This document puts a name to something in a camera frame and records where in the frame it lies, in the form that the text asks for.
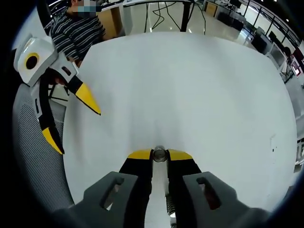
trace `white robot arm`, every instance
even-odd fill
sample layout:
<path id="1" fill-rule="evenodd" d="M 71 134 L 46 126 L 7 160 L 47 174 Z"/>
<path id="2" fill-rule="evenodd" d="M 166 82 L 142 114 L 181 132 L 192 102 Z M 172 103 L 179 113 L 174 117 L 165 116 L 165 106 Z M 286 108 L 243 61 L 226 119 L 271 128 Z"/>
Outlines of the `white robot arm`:
<path id="1" fill-rule="evenodd" d="M 42 134 L 56 151 L 64 154 L 48 102 L 49 83 L 55 77 L 62 79 L 71 93 L 92 111 L 101 114 L 89 88 L 78 78 L 77 66 L 68 61 L 63 52 L 57 53 L 51 37 L 34 38 L 29 35 L 16 50 L 14 68 L 31 88 L 34 111 Z"/>

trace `office chair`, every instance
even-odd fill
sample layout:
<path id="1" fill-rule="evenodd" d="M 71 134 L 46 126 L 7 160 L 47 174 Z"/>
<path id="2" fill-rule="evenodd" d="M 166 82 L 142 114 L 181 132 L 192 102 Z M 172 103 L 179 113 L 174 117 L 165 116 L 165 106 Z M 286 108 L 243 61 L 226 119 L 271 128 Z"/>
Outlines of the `office chair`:
<path id="1" fill-rule="evenodd" d="M 49 102 L 62 138 L 65 107 Z M 50 212 L 73 205 L 63 156 L 43 137 L 34 114 L 29 87 L 25 84 L 19 86 L 13 104 L 12 134 L 16 160 L 42 205 Z"/>

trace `metal cylinder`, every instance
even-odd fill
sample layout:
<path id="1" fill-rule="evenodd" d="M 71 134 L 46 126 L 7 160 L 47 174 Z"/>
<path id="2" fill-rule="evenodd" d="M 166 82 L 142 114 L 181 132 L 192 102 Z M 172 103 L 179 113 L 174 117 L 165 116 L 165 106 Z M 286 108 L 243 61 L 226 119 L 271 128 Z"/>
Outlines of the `metal cylinder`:
<path id="1" fill-rule="evenodd" d="M 153 151 L 153 159 L 156 162 L 164 162 L 168 158 L 166 149 L 163 146 L 156 146 Z"/>

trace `office floor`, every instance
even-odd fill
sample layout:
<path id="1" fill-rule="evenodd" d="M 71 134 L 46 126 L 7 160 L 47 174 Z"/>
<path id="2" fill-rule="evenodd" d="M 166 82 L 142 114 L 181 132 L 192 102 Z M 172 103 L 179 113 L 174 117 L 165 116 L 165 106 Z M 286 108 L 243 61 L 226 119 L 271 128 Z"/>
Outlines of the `office floor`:
<path id="1" fill-rule="evenodd" d="M 165 3 L 161 2 L 160 8 L 163 7 L 165 7 Z M 165 21 L 161 23 L 159 26 L 157 26 L 155 29 L 152 29 L 153 25 L 158 19 L 158 16 L 156 16 L 152 11 L 157 9 L 158 9 L 157 3 L 149 3 L 146 32 L 179 31 L 179 29 L 174 24 L 172 19 L 168 16 L 166 9 L 161 10 L 161 15 L 164 17 Z M 174 5 L 168 7 L 168 11 L 176 21 L 178 26 L 181 26 L 183 4 L 181 2 L 177 2 Z M 132 6 L 131 13 L 133 19 L 133 29 L 130 35 L 143 33 L 145 27 L 145 19 L 146 19 L 146 5 L 142 4 L 142 5 Z M 249 43 L 246 40 L 248 33 L 245 30 L 242 30 L 240 32 L 232 27 L 225 25 L 219 20 L 216 20 L 215 18 L 209 16 L 206 12 L 203 13 L 206 19 L 206 35 L 231 40 L 241 45 L 255 49 L 251 45 L 251 43 Z M 187 32 L 204 34 L 204 19 L 197 5 L 195 6 L 192 17 L 188 23 Z"/>

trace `white tabletop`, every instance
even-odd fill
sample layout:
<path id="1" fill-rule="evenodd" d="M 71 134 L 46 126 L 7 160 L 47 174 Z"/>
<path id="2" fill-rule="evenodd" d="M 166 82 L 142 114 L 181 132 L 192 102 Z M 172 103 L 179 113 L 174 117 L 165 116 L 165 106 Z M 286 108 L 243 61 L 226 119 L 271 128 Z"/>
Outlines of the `white tabletop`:
<path id="1" fill-rule="evenodd" d="M 286 194 L 295 116 L 267 57 L 215 37 L 145 33 L 92 46 L 80 73 L 102 115 L 71 95 L 63 146 L 75 203 L 132 151 L 156 145 L 191 154 L 251 207 L 272 210 Z"/>

